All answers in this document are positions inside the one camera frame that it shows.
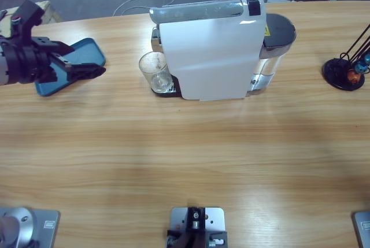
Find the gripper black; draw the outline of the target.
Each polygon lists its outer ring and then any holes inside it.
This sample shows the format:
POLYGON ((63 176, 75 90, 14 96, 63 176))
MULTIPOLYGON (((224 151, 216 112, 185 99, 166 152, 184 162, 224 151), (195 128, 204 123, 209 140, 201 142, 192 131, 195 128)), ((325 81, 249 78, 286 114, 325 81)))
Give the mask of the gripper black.
MULTIPOLYGON (((1 84, 55 82, 57 74, 51 64, 63 64, 60 57, 74 51, 72 46, 47 37, 32 37, 29 42, 23 42, 1 36, 1 84)), ((105 71, 105 67, 95 63, 70 65, 67 81, 95 79, 105 71)))

